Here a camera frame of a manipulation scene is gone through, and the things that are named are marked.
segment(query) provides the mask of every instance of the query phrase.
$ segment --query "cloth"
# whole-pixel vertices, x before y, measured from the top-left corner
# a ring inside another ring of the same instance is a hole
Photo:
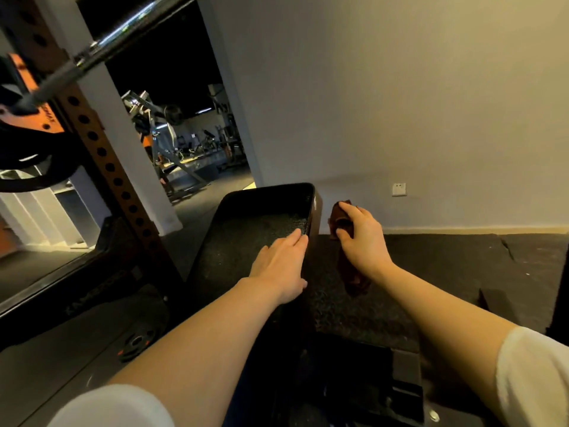
[[[527,328],[504,340],[496,369],[498,398],[510,427],[569,425],[569,347]],[[67,403],[48,427],[174,427],[151,393],[108,385]]]
[[[352,204],[351,201],[344,201],[347,204]],[[332,213],[328,219],[328,226],[330,227],[330,239],[338,240],[336,229],[344,229],[353,238],[354,237],[354,223],[346,212],[340,208],[340,203],[336,202],[332,207]],[[338,273],[344,282],[346,292],[352,297],[366,294],[372,281],[359,272],[356,267],[352,265],[344,250],[340,248],[338,253]]]
[[[569,347],[515,328],[500,349],[496,385],[510,427],[569,425]]]

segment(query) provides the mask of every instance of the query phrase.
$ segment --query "brown rag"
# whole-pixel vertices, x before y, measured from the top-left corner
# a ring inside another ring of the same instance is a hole
[[[354,223],[346,212],[340,208],[339,202],[336,202],[332,208],[328,225],[330,226],[331,240],[338,240],[336,229],[344,229],[352,238],[354,236]],[[352,297],[366,294],[372,284],[371,280],[361,274],[356,267],[348,261],[344,249],[340,249],[340,253],[338,254],[338,272],[344,282],[346,292]]]

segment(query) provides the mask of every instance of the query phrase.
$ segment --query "white wall socket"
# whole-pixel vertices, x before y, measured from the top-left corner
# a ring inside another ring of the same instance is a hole
[[[392,196],[407,196],[407,183],[395,183]]]

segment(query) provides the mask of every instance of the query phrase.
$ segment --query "person's right hand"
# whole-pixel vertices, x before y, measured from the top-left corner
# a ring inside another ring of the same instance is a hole
[[[345,202],[340,202],[340,207],[354,223],[353,238],[344,229],[336,231],[346,257],[359,272],[370,279],[383,279],[394,264],[385,245],[381,224],[364,208]]]

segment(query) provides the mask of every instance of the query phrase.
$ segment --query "white sleeve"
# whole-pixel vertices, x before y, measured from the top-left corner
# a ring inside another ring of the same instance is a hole
[[[107,385],[78,396],[48,427],[174,427],[164,405],[133,385]]]
[[[569,347],[515,328],[498,354],[496,385],[510,427],[569,425]]]

